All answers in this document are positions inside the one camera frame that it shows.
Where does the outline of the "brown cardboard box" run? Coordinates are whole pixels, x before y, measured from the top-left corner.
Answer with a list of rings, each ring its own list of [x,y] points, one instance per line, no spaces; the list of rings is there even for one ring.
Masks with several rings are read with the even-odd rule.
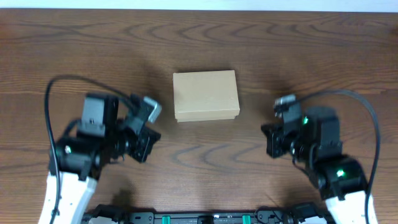
[[[235,119],[240,113],[234,70],[173,74],[178,122]]]

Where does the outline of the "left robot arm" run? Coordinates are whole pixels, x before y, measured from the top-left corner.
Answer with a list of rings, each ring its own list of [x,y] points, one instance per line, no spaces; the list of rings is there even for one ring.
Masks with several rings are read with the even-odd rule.
[[[50,150],[49,174],[40,223],[81,223],[103,168],[119,157],[146,161],[160,134],[154,123],[161,105],[145,96],[85,96],[73,120]]]

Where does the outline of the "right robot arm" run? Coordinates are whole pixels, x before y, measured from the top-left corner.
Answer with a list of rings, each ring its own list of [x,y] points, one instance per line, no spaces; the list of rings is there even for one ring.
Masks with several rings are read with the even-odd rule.
[[[343,154],[340,122],[333,108],[314,106],[302,111],[295,100],[278,99],[275,115],[281,122],[263,124],[267,154],[286,154],[319,191],[335,223],[377,223],[372,195],[360,163]]]

